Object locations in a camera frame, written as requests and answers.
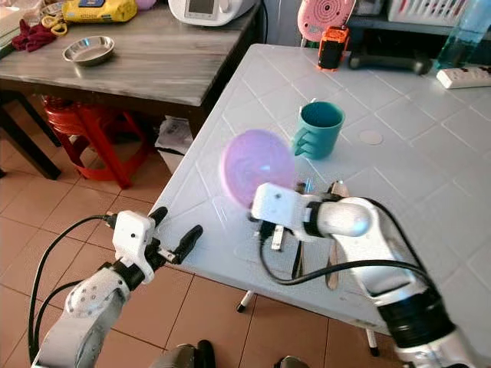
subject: black cable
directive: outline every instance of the black cable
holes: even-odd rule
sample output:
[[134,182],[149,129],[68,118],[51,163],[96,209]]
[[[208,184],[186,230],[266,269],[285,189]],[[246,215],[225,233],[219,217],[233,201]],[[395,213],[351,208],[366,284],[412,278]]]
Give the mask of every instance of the black cable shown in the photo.
[[375,207],[378,207],[394,223],[394,226],[396,227],[397,231],[399,232],[399,234],[400,234],[402,240],[404,241],[404,243],[406,243],[407,249],[409,249],[409,252],[413,256],[414,260],[416,261],[416,263],[418,263],[418,266],[423,271],[426,272],[427,269],[424,267],[423,262],[421,262],[420,258],[417,256],[416,251],[414,251],[414,248],[413,248],[411,242],[409,241],[409,238],[406,235],[406,232],[402,229],[402,226],[400,225],[399,221],[396,220],[395,216],[392,215],[392,212],[390,212],[387,207],[385,207],[380,202],[378,202],[378,201],[376,201],[374,199],[371,199],[371,198],[363,198],[363,199],[369,201]]
[[35,305],[36,305],[36,298],[38,297],[38,289],[39,289],[39,281],[41,280],[41,274],[43,272],[43,267],[44,263],[46,263],[46,260],[48,259],[49,254],[55,247],[55,245],[62,239],[64,238],[69,232],[71,232],[74,228],[77,228],[78,226],[84,224],[85,222],[89,222],[91,220],[106,220],[109,219],[109,215],[94,215],[94,216],[89,216],[87,218],[83,218],[82,220],[75,222],[72,226],[64,230],[51,244],[50,246],[44,251],[44,254],[39,261],[38,265],[38,270],[36,271],[36,277],[34,279],[34,284],[32,285],[32,292],[31,292],[31,303],[29,305],[29,321],[28,321],[28,349],[29,349],[29,359],[31,363],[34,362],[34,359],[36,357],[36,354],[38,353],[35,349],[34,345],[34,312],[35,312]]
[[396,268],[405,268],[407,270],[410,270],[415,274],[421,276],[426,281],[429,287],[434,288],[436,290],[436,286],[433,283],[433,280],[431,280],[430,276],[418,266],[415,266],[414,264],[407,263],[407,262],[391,261],[387,259],[369,259],[363,261],[345,262],[340,264],[334,264],[330,267],[320,268],[317,271],[304,274],[299,278],[292,278],[292,279],[279,278],[278,276],[272,273],[271,269],[266,264],[266,261],[264,259],[264,246],[265,246],[265,242],[263,241],[259,242],[259,259],[261,260],[261,264],[265,269],[266,273],[269,275],[269,277],[281,285],[292,286],[292,285],[303,284],[304,282],[313,280],[315,278],[319,278],[321,276],[325,276],[326,274],[332,274],[334,272],[348,270],[350,268],[388,266],[388,267],[396,267]]
[[43,304],[41,305],[41,309],[39,310],[39,313],[38,313],[38,318],[36,319],[36,327],[35,327],[35,330],[34,330],[34,345],[35,345],[35,349],[36,349],[36,354],[38,353],[39,351],[39,330],[41,329],[41,322],[42,322],[42,319],[43,319],[43,314],[44,314],[44,310],[46,309],[46,307],[48,306],[49,302],[51,301],[51,299],[53,299],[53,297],[56,296],[56,294],[58,294],[60,291],[63,291],[64,289],[67,289],[67,288],[71,288],[75,285],[78,285],[82,282],[83,280],[78,280],[78,281],[72,281],[72,282],[69,282],[65,285],[62,285],[60,287],[57,287],[56,289],[54,289],[49,295],[48,297],[44,300]]
[[269,17],[268,17],[268,9],[266,8],[266,4],[264,3],[264,0],[261,0],[261,6],[262,6],[262,9],[264,10],[264,18],[265,18],[265,22],[266,22],[264,43],[267,44],[268,43]]

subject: white basket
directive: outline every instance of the white basket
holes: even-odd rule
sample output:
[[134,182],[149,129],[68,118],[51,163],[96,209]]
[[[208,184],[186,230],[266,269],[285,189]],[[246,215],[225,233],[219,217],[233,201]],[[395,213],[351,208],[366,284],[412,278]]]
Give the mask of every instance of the white basket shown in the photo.
[[454,26],[468,0],[390,0],[389,21]]

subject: yellow package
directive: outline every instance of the yellow package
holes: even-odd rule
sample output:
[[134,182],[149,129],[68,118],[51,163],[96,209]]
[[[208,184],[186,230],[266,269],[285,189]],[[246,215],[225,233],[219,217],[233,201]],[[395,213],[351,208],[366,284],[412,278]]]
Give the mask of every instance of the yellow package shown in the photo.
[[71,0],[63,4],[63,18],[75,23],[129,21],[137,9],[135,0]]

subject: red stool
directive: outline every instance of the red stool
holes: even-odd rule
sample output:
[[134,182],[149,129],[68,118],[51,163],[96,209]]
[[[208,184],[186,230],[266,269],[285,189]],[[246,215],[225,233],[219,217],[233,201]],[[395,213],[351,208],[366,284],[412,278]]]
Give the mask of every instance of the red stool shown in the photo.
[[[82,176],[94,180],[116,180],[122,189],[131,186],[131,175],[146,159],[152,146],[129,113],[97,105],[69,103],[53,97],[44,99],[44,108],[49,123]],[[115,133],[122,132],[135,133],[142,142],[138,151],[125,163],[119,160],[110,142]],[[75,140],[71,141],[70,136],[76,136]],[[106,165],[105,169],[84,166],[81,154],[88,146],[95,148]]]

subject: purple plate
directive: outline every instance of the purple plate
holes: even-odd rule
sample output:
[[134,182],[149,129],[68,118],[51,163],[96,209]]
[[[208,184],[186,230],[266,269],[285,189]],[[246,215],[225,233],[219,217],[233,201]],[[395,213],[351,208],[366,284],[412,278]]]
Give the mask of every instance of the purple plate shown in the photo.
[[293,188],[293,155],[275,134],[248,130],[236,136],[223,151],[220,179],[229,196],[250,208],[255,191],[265,182]]

